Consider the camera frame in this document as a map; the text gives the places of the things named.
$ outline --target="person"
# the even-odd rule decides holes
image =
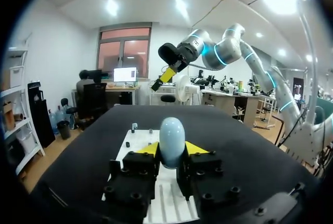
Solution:
[[[85,85],[95,83],[94,80],[88,79],[89,73],[88,70],[81,70],[79,73],[80,81],[76,83],[76,91],[78,92],[78,97],[81,99],[83,97],[83,89]]]

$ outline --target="trash can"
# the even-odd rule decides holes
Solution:
[[[69,132],[69,121],[60,121],[58,122],[57,127],[63,140],[71,137],[71,133]]]

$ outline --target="water bottle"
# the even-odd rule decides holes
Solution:
[[[56,120],[56,115],[54,113],[51,113],[51,110],[48,110],[48,116],[50,118],[51,126],[52,126],[52,131],[54,135],[59,134],[59,131],[57,129],[57,120]]]
[[[56,120],[57,123],[65,120],[65,114],[63,113],[63,110],[61,110],[60,105],[58,105],[58,110],[56,112]]]

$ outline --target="workbench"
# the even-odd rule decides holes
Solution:
[[[258,96],[251,94],[244,95],[244,93],[241,95],[231,95],[215,90],[202,90],[201,92],[203,93],[202,105],[213,105],[223,110],[229,116],[237,116],[249,128],[253,127],[257,113]],[[238,107],[244,108],[243,114],[234,114],[234,107],[236,109]]]

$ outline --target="white platform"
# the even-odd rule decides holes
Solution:
[[[121,161],[129,151],[138,151],[148,143],[159,141],[159,130],[130,130],[121,145],[116,160]],[[176,180],[176,170],[170,170],[160,165],[159,174],[155,184],[155,199],[151,201],[148,213],[143,223],[182,223],[199,219],[193,196],[187,202],[183,197]]]

